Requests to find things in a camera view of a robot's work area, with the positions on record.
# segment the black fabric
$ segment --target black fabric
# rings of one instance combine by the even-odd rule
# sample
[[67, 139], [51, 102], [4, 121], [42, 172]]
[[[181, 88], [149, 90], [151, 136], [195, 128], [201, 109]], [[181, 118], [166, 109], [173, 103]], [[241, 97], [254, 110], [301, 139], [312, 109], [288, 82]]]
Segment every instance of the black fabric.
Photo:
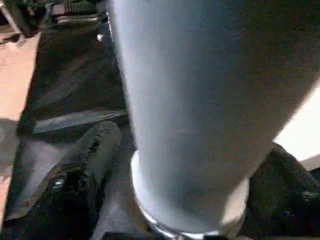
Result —
[[[304, 192], [320, 193], [319, 182], [283, 147], [274, 143], [250, 179], [247, 215], [240, 235], [255, 239], [284, 235], [283, 229], [289, 222], [283, 215], [298, 199], [297, 195]], [[305, 224], [295, 228], [303, 230]]]
[[106, 27], [101, 23], [57, 25], [41, 33], [19, 135], [32, 133], [35, 121], [126, 108], [110, 34], [103, 43], [97, 40]]
[[122, 140], [119, 152], [108, 180], [105, 183], [103, 205], [99, 212], [99, 220], [91, 237], [101, 240], [109, 233], [132, 238], [150, 237], [148, 226], [138, 210], [131, 184], [131, 157], [135, 144], [131, 128], [121, 129]]

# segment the floor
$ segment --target floor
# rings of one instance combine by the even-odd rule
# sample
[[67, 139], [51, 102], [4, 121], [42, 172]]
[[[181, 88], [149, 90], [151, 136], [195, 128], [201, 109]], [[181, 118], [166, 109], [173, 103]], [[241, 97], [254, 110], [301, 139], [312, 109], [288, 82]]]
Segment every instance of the floor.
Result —
[[[1, 29], [0, 42], [10, 34], [10, 30]], [[15, 128], [25, 105], [38, 40], [36, 35], [18, 45], [0, 45], [0, 229], [18, 144]]]
[[[0, 40], [8, 34], [0, 33]], [[38, 40], [39, 35], [36, 35], [22, 41], [20, 46], [0, 45], [0, 226], [18, 143], [14, 135], [15, 126], [24, 108]], [[320, 165], [319, 106], [320, 82], [275, 139], [308, 169]]]

